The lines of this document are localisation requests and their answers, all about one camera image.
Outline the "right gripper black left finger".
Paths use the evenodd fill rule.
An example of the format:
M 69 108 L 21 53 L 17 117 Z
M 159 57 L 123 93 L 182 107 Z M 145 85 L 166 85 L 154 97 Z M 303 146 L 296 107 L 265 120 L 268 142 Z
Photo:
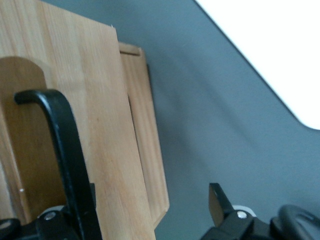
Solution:
M 95 240 L 97 212 L 95 185 L 81 187 L 83 193 L 67 194 L 67 205 L 47 210 L 36 220 L 40 240 Z

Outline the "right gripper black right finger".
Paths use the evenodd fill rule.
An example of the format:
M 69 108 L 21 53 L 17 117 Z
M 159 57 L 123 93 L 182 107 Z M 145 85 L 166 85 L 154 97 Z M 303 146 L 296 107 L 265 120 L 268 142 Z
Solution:
M 236 210 L 219 183 L 210 183 L 208 209 L 214 226 L 203 240 L 270 240 L 270 226 L 246 210 Z

